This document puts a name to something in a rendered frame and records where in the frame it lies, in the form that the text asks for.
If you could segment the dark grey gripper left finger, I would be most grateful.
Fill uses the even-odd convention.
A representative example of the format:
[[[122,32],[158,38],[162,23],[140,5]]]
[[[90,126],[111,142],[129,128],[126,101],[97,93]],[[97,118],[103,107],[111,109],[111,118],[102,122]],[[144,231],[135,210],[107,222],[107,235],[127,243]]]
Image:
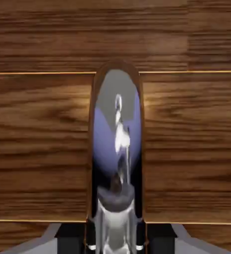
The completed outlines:
[[[0,254],[83,254],[84,223],[51,223],[42,236]]]

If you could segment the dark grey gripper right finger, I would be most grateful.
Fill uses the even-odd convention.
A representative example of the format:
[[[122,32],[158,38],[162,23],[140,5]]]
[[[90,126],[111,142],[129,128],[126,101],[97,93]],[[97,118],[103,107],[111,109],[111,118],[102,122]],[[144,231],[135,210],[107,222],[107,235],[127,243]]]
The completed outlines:
[[[190,236],[182,224],[147,224],[148,254],[231,254]]]

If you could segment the curved shiny metal handle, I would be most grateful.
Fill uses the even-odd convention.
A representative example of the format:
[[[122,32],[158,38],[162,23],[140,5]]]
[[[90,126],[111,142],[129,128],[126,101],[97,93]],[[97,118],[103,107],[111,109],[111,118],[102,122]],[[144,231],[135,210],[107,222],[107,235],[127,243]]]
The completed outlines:
[[[122,60],[94,76],[86,236],[93,254],[145,254],[141,88],[137,69]]]

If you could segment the brown wooden cabinet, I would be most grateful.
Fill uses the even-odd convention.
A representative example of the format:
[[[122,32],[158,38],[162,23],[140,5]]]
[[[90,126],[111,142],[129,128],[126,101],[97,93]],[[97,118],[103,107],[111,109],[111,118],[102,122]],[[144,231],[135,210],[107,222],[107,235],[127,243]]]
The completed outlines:
[[[0,0],[0,75],[231,71],[231,0]]]

